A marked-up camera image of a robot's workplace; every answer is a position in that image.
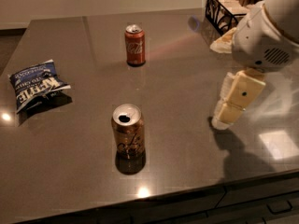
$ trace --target red soda can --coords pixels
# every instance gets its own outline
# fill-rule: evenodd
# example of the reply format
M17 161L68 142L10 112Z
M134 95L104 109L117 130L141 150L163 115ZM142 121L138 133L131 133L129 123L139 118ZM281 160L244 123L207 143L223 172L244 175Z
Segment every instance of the red soda can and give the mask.
M125 29L125 46L128 64L139 66L146 62L145 33L140 26L136 24L127 26Z

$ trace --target beverage can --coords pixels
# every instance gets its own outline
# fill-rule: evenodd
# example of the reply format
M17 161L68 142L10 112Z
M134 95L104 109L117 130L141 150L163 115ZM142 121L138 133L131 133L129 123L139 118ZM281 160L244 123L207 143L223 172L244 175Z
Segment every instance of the beverage can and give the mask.
M143 156L144 120L140 109L131 104L118 106L111 124L118 153L128 160Z
M139 66L146 62L145 33L140 26L132 24L126 27L125 46L128 64L131 66Z

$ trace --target table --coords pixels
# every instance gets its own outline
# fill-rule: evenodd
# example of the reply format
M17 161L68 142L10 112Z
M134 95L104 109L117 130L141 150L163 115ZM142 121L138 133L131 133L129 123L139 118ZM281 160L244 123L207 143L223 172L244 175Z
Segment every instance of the table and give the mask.
M141 67L125 61L130 23L146 33ZM203 9L32 21L0 77L0 113L11 116L1 119L0 222L298 168L299 66L269 74L238 123L216 132L209 119L223 78L242 67L209 49L215 34ZM7 75L49 59L72 89L57 104L16 115ZM146 125L145 165L132 175L116 165L110 123L128 103Z

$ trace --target can lid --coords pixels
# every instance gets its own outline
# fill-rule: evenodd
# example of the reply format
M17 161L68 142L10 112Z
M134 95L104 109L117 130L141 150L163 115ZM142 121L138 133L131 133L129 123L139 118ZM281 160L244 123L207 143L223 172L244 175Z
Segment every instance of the can lid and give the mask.
M113 112L113 119L121 126L129 126L137 123L141 118L140 109L131 104L118 106Z
M142 28L136 24L128 25L125 30L130 34L138 34L142 32Z

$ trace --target snack bag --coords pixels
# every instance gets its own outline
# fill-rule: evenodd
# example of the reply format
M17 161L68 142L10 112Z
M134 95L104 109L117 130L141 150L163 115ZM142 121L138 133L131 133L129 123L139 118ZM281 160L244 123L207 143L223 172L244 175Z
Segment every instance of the snack bag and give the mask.
M40 98L50 99L70 85L57 77L53 60L23 69L9 76L17 99L17 113L42 104Z

